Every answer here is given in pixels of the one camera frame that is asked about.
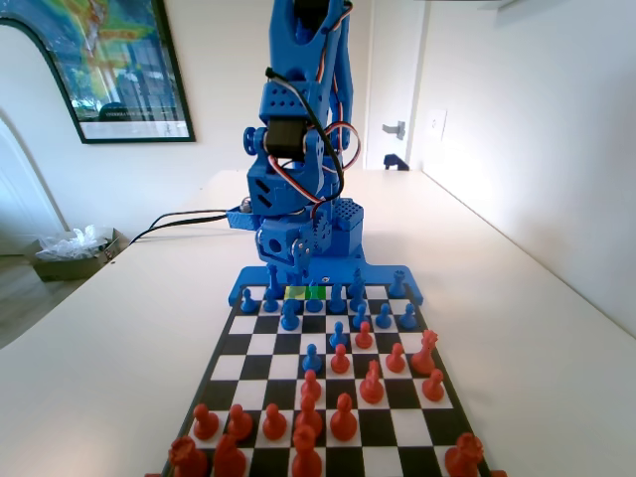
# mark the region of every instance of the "white door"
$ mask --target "white door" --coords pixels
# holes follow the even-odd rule
[[[0,254],[20,254],[38,236],[63,231],[31,162],[0,117]]]
[[[415,85],[419,83],[422,0],[374,0],[365,167],[384,169],[385,156],[408,161],[414,122]],[[403,124],[402,140],[383,131]]]

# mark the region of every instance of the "cable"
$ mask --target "cable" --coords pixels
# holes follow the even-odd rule
[[[130,243],[128,244],[128,246],[133,245],[136,241],[141,239],[146,234],[150,234],[151,232],[158,231],[159,229],[166,229],[168,227],[177,227],[177,226],[190,226],[190,225],[193,225],[193,224],[205,224],[207,222],[216,222],[216,221],[220,221],[222,219],[227,219],[227,218],[228,218],[228,216],[223,214],[222,216],[204,217],[202,219],[186,219],[185,221],[171,222],[169,224],[164,224],[163,226],[151,227],[150,229],[142,232],[137,237],[135,237],[133,240],[131,240]]]

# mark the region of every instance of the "blue pawn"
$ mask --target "blue pawn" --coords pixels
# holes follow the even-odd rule
[[[242,291],[242,304],[240,305],[240,311],[243,313],[253,313],[258,308],[258,303],[251,299],[251,291],[246,288]]]
[[[347,302],[342,299],[342,285],[337,283],[331,287],[331,300],[328,303],[329,311],[342,313],[347,308]]]
[[[392,319],[391,316],[389,316],[389,311],[389,303],[383,303],[380,314],[376,317],[376,326],[378,328],[386,330],[391,326]]]
[[[265,290],[265,303],[262,305],[262,309],[267,313],[273,313],[278,309],[278,302],[273,297],[271,288]]]
[[[335,333],[329,338],[329,344],[335,350],[338,345],[347,345],[347,335],[343,334],[342,322],[337,321],[334,326]]]
[[[316,345],[307,346],[307,356],[302,360],[302,369],[306,372],[313,370],[316,374],[322,368],[322,360],[316,354]]]
[[[412,330],[417,326],[417,321],[415,320],[415,307],[411,303],[406,305],[406,312],[399,317],[399,323],[406,330]]]
[[[365,304],[365,302],[362,302],[360,305],[358,305],[358,313],[356,313],[356,316],[354,316],[353,325],[356,330],[360,330],[360,327],[362,326],[363,322],[369,321],[367,317],[365,316],[366,312],[367,312],[367,305]]]
[[[298,328],[300,320],[294,313],[294,305],[287,300],[282,307],[282,320],[280,320],[280,326],[285,331],[294,331]]]
[[[394,273],[394,282],[389,287],[389,296],[391,298],[404,298],[406,296],[406,288],[404,287],[404,279],[406,275],[401,270]]]

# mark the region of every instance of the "blue chess piece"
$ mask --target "blue chess piece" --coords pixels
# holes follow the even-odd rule
[[[273,300],[281,300],[285,294],[284,290],[278,283],[278,276],[276,275],[277,272],[278,272],[278,267],[276,267],[276,265],[274,265],[273,263],[267,264],[267,273],[269,274],[268,288],[273,293],[273,295],[271,296]]]
[[[367,305],[363,301],[360,305],[358,305],[358,313],[356,313],[356,316],[354,316],[353,325],[356,330],[360,330],[360,327],[362,326],[363,322],[369,321],[367,317],[365,316],[366,312],[367,312]]]
[[[404,298],[406,296],[406,288],[404,287],[404,279],[406,275],[402,270],[396,270],[394,273],[394,282],[389,287],[389,296],[391,298]]]
[[[408,303],[406,305],[406,311],[399,317],[399,323],[406,330],[412,330],[417,326],[417,321],[415,320],[414,313],[415,307],[412,305],[412,303]]]
[[[316,374],[320,372],[320,369],[322,368],[322,360],[316,352],[316,345],[307,346],[307,356],[302,360],[302,369],[305,373],[309,370],[313,370]]]
[[[278,302],[273,297],[271,288],[265,290],[265,303],[262,305],[262,309],[267,313],[273,313],[278,309]]]
[[[258,308],[258,303],[251,299],[251,291],[246,288],[242,291],[242,304],[240,305],[240,311],[243,313],[253,313]]]
[[[334,334],[329,338],[329,344],[335,350],[338,345],[347,345],[347,335],[343,334],[342,322],[337,321],[334,326]]]
[[[390,311],[391,308],[389,303],[383,303],[382,308],[380,309],[380,314],[376,317],[376,326],[378,328],[386,330],[391,326],[393,320],[391,319],[391,316],[389,316]]]
[[[342,285],[340,283],[331,287],[331,300],[329,300],[328,306],[332,313],[342,313],[347,308],[347,302],[342,299]]]
[[[300,324],[300,319],[296,316],[294,312],[294,305],[290,303],[289,300],[285,301],[285,304],[282,307],[282,319],[280,320],[280,326],[285,331],[294,331],[298,328]]]

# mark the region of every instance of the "red pawn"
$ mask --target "red pawn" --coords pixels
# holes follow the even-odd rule
[[[444,374],[441,371],[433,370],[430,378],[422,383],[421,391],[428,400],[437,402],[444,397],[444,388],[441,385],[443,379]]]
[[[374,339],[369,333],[371,331],[371,325],[367,321],[363,321],[362,325],[360,325],[360,333],[356,335],[356,344],[359,348],[366,350],[367,348],[371,348],[371,345],[374,344]]]
[[[208,440],[219,429],[219,417],[208,410],[205,404],[198,404],[193,412],[195,417],[194,434],[198,439]]]
[[[351,397],[347,393],[342,393],[338,396],[337,406],[338,410],[332,415],[330,421],[331,432],[338,440],[345,442],[356,435],[358,422],[351,413],[353,404]]]
[[[314,450],[316,433],[309,425],[301,425],[294,432],[294,447],[296,457],[291,465],[292,477],[320,477],[322,474],[322,460]]]
[[[242,477],[246,466],[245,455],[237,449],[235,437],[223,434],[213,460],[215,477]]]
[[[262,424],[262,433],[269,440],[278,440],[285,433],[287,428],[287,419],[278,412],[278,406],[274,403],[267,406],[265,410],[267,418]]]
[[[395,343],[391,350],[391,354],[387,356],[387,368],[396,374],[401,373],[406,366],[406,361],[401,356],[403,354],[404,346],[402,346],[401,343]]]
[[[251,433],[253,420],[251,415],[243,412],[240,404],[230,407],[230,425],[228,425],[228,433],[233,435],[237,440],[243,440]]]
[[[437,334],[434,331],[425,330],[422,336],[421,351],[410,358],[410,363],[417,372],[429,375],[435,369],[431,353],[435,349],[435,343],[437,343]]]
[[[484,446],[470,432],[461,434],[457,447],[446,451],[444,464],[450,477],[478,477],[477,465],[484,458]]]
[[[304,395],[300,402],[300,413],[296,416],[296,427],[309,425],[318,436],[322,431],[322,417],[316,410],[316,402],[311,395]]]
[[[320,398],[322,388],[320,387],[320,383],[316,381],[316,372],[314,370],[308,370],[305,373],[305,382],[302,384],[300,392],[302,395],[310,393],[315,401]]]
[[[175,477],[204,477],[208,475],[206,454],[197,449],[192,437],[186,435],[172,443],[168,461],[175,467]]]
[[[349,369],[349,358],[347,358],[347,348],[342,343],[336,347],[336,356],[331,359],[331,369],[334,373],[342,375]]]

